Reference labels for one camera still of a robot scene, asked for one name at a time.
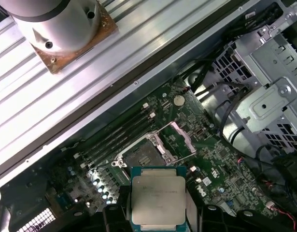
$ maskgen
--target ribbed metal surface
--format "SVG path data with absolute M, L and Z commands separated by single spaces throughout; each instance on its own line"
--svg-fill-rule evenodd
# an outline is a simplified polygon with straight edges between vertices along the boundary
M 229 1 L 101 0 L 119 31 L 57 75 L 2 21 L 0 165 Z

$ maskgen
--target vent grille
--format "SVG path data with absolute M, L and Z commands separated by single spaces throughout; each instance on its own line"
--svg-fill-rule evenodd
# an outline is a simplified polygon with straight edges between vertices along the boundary
M 280 148 L 292 147 L 297 150 L 297 135 L 292 131 L 290 124 L 277 124 L 280 133 L 265 128 L 262 132 L 268 140 Z
M 51 210 L 47 208 L 17 232 L 38 232 L 41 228 L 50 224 L 55 219 L 56 218 Z
M 252 77 L 252 74 L 246 68 L 246 66 L 239 61 L 234 51 L 235 45 L 232 48 L 225 51 L 214 63 L 213 67 L 216 72 L 222 77 L 223 81 L 243 83 L 248 78 Z M 233 94 L 237 92 L 237 88 L 229 87 Z

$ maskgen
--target copper mounting plate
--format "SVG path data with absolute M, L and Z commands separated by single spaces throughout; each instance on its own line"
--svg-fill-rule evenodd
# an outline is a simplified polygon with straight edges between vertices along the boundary
M 114 20 L 110 17 L 110 15 L 107 13 L 105 8 L 99 4 L 100 9 L 100 24 L 99 29 L 95 35 L 95 37 L 81 50 L 68 54 L 66 56 L 55 56 L 51 54 L 47 54 L 40 49 L 33 46 L 36 53 L 39 55 L 43 63 L 46 65 L 48 70 L 55 74 L 61 71 L 63 68 L 65 68 L 68 64 L 75 61 L 77 58 L 85 54 L 87 51 L 89 51 L 91 48 L 93 48 L 95 45 L 103 41 L 105 38 L 107 38 L 110 34 L 112 34 L 116 29 L 117 25 L 115 24 Z

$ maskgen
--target red wire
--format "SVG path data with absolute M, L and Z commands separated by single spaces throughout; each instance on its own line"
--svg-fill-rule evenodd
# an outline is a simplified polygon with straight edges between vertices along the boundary
M 297 230 L 297 222 L 295 221 L 294 217 L 293 217 L 291 214 L 286 213 L 286 212 L 284 212 L 284 211 L 282 211 L 282 210 L 280 210 L 280 209 L 274 208 L 274 207 L 272 207 L 271 209 L 272 209 L 272 210 L 276 210 L 276 211 L 278 211 L 280 214 L 287 215 L 287 216 L 293 221 L 293 230 L 294 230 L 294 231 Z

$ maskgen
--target motherboard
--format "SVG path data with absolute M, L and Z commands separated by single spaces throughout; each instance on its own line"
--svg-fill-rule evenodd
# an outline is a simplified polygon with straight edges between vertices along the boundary
M 187 183 L 205 203 L 233 216 L 253 209 L 273 217 L 253 173 L 216 134 L 185 82 L 170 81 L 70 149 L 49 169 L 51 183 L 57 195 L 67 194 L 63 207 L 84 202 L 93 214 L 116 202 L 119 187 L 130 184 L 131 167 L 186 166 Z

